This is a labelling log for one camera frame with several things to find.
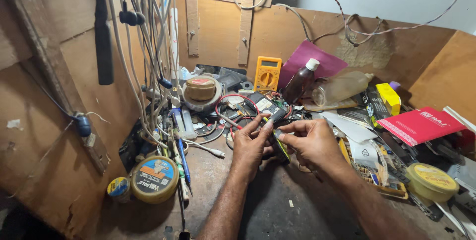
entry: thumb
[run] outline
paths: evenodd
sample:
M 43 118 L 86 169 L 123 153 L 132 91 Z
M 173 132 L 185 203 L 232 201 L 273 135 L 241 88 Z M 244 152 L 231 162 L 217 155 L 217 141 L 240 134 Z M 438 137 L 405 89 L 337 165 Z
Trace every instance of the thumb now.
M 273 131 L 273 120 L 270 119 L 266 124 L 259 130 L 259 134 L 256 139 L 260 142 L 265 142 Z
M 292 134 L 283 133 L 279 136 L 279 140 L 282 141 L 285 145 L 291 145 L 296 147 L 299 142 L 299 137 L 296 137 Z

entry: wooden workbench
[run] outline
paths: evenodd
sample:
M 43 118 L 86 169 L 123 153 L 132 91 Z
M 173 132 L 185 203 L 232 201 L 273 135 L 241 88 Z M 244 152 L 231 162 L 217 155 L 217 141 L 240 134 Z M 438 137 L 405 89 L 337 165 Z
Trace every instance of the wooden workbench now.
M 224 183 L 233 151 L 225 138 L 207 146 L 225 153 L 219 159 L 207 151 L 191 148 L 187 155 L 194 196 L 185 210 L 186 228 L 193 237 L 204 225 L 215 198 Z M 163 204 L 140 201 L 117 204 L 106 198 L 95 239 L 173 239 L 181 231 L 177 193 Z M 427 218 L 418 207 L 388 200 L 406 219 L 428 233 L 431 239 L 464 239 L 447 217 L 439 222 Z M 445 227 L 455 232 L 445 231 Z M 239 239 L 367 239 L 341 197 L 311 173 L 301 172 L 296 157 L 280 166 L 263 163 L 247 191 Z

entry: pink paper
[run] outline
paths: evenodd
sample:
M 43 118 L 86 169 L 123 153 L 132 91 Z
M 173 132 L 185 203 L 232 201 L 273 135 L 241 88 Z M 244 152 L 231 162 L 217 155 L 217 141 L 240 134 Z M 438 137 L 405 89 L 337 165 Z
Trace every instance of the pink paper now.
M 289 57 L 288 61 L 286 61 L 281 68 L 277 87 L 285 88 L 299 68 L 305 67 L 306 63 L 311 58 L 318 60 L 320 63 L 314 73 L 316 79 L 321 77 L 331 77 L 348 66 L 346 62 L 332 54 L 326 53 L 312 42 L 305 40 L 297 47 L 291 57 Z

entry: yellow box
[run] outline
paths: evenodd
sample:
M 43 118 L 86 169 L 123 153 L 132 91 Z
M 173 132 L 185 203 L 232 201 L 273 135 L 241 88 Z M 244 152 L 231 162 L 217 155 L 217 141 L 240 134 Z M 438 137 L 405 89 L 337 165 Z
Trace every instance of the yellow box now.
M 390 87 L 388 83 L 377 84 L 375 86 L 377 87 L 380 97 L 382 97 L 390 114 L 393 116 L 400 114 L 400 105 L 402 104 L 402 101 L 392 87 Z

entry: yellow multimeter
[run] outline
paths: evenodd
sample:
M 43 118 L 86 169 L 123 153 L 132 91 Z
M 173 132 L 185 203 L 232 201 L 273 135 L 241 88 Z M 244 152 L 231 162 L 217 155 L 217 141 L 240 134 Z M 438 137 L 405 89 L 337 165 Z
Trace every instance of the yellow multimeter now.
M 256 65 L 255 91 L 277 90 L 277 81 L 281 71 L 281 59 L 258 56 Z

